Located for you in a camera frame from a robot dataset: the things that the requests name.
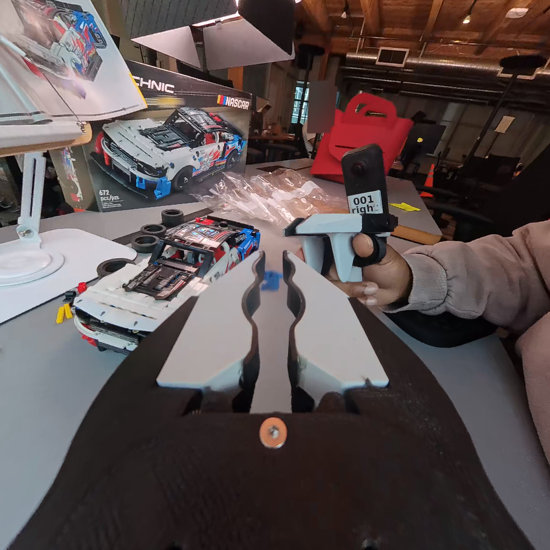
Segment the person's beige sweatshirt torso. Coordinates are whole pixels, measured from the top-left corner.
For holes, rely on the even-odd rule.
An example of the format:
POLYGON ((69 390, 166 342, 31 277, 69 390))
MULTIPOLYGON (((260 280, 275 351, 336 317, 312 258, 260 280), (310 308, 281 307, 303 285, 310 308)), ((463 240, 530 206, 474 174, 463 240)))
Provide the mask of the person's beige sweatshirt torso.
POLYGON ((549 460, 549 313, 517 340, 515 348, 521 359, 533 424, 549 460))

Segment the instruction booklet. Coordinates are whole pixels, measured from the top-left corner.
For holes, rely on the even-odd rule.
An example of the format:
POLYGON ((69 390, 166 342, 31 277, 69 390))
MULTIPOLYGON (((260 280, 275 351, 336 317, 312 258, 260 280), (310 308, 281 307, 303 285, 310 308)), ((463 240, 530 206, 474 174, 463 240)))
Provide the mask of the instruction booklet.
POLYGON ((94 121, 146 102, 91 1, 1 1, 1 124, 94 121))

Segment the toy brick race car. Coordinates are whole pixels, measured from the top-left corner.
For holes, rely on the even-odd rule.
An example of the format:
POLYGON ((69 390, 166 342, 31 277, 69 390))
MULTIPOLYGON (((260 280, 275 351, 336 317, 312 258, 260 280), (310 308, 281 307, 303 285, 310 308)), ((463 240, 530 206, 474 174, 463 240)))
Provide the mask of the toy brick race car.
POLYGON ((253 225, 213 216, 167 229, 148 258, 75 297, 74 325, 97 350, 128 355, 187 299, 258 251, 260 238, 253 225))

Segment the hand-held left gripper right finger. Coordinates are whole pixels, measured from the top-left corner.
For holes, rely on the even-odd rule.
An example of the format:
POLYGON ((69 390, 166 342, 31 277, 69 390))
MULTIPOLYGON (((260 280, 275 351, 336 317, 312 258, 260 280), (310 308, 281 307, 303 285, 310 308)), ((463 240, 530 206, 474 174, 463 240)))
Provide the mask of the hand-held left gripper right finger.
POLYGON ((387 388, 380 359, 347 295, 294 253, 283 252, 293 413, 313 411, 329 393, 387 388))

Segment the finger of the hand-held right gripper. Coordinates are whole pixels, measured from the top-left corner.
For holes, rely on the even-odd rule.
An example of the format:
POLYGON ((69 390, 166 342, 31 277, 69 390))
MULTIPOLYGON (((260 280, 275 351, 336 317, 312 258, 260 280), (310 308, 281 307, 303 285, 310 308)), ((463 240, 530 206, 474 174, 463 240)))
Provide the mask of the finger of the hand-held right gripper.
POLYGON ((360 214, 313 214, 296 218, 283 230, 285 237, 300 235, 358 234, 362 231, 360 214))

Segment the person's right forearm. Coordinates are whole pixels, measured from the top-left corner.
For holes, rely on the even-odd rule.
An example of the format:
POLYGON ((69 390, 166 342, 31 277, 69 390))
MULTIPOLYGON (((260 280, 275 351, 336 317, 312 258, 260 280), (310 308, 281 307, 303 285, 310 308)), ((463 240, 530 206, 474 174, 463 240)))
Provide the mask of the person's right forearm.
POLYGON ((525 225, 511 237, 419 246, 402 257, 412 288, 407 300, 383 306, 385 313, 482 317, 516 333, 549 313, 549 221, 525 225))

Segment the toy set cardboard box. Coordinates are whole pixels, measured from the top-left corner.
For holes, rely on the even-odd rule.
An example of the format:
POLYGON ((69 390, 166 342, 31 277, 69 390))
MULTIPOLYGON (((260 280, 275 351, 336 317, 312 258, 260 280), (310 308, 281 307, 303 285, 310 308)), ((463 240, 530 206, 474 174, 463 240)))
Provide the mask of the toy set cardboard box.
POLYGON ((90 142, 50 153, 62 213, 190 203, 225 172, 244 173, 251 93, 221 80, 127 65, 147 107, 93 121, 90 142))

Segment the pile of clear plastic bags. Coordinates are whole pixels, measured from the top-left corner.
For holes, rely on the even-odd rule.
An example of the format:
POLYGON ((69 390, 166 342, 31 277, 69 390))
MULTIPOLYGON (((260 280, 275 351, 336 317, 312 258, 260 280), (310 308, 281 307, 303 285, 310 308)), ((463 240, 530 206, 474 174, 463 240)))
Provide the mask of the pile of clear plastic bags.
POLYGON ((191 196, 224 216, 240 214, 280 226, 315 214, 349 212, 345 198, 329 194, 310 177, 289 168, 249 178, 228 172, 207 192, 191 196))

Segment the person's right hand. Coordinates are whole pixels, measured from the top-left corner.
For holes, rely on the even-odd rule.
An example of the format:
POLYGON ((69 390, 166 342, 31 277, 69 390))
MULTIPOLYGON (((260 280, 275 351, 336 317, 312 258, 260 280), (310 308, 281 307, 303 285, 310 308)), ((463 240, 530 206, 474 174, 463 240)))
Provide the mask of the person's right hand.
POLYGON ((402 255, 386 246, 386 255, 380 263, 362 268, 360 282, 342 282, 333 265, 326 278, 348 297, 365 306, 401 306, 408 303, 413 286, 413 275, 402 255))

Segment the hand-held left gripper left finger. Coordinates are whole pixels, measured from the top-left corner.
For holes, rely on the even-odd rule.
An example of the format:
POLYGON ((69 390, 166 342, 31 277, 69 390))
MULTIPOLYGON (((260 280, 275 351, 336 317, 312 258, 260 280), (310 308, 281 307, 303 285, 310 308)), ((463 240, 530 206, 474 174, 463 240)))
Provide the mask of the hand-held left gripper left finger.
POLYGON ((253 252, 198 296, 156 378, 160 387, 224 393, 234 412, 250 412, 260 370, 252 317, 265 259, 265 251, 253 252))

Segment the overhead studio light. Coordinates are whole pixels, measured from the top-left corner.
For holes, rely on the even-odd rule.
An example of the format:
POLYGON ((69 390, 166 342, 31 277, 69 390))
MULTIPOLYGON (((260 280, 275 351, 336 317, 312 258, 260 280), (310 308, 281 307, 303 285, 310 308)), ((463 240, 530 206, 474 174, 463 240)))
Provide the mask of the overhead studio light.
POLYGON ((294 58, 297 1, 120 1, 129 38, 208 71, 294 58))

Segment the grey desk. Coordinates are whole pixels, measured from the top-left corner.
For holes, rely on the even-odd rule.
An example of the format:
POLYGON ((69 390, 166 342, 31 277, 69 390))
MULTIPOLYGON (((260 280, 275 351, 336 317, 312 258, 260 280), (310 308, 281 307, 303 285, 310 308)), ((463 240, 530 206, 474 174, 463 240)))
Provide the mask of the grey desk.
MULTIPOLYGON (((43 232, 76 228, 109 240, 160 223, 169 206, 44 219, 43 232)), ((266 270, 282 271, 282 252, 295 250, 280 230, 261 231, 266 270)), ((88 408, 124 356, 99 352, 69 321, 56 324, 56 298, 1 325, 1 549, 26 524, 55 479, 88 408)), ((526 404, 525 387, 496 334, 457 348, 412 339, 371 311, 424 362, 462 417, 494 489, 536 549, 549 549, 549 470, 526 404)), ((290 412, 286 373, 294 319, 286 285, 262 292, 254 314, 260 376, 253 413, 290 412)))

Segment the red felt tote bag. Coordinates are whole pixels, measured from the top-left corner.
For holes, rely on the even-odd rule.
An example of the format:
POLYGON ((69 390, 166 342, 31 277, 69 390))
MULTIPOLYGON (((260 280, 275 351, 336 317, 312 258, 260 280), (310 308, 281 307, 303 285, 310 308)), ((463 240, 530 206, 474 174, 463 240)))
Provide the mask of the red felt tote bag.
POLYGON ((355 148, 376 144, 382 149, 385 175, 388 175, 413 125, 411 119, 397 116, 391 101, 359 93, 344 111, 335 110, 334 125, 321 138, 310 174, 342 184, 343 155, 355 148))

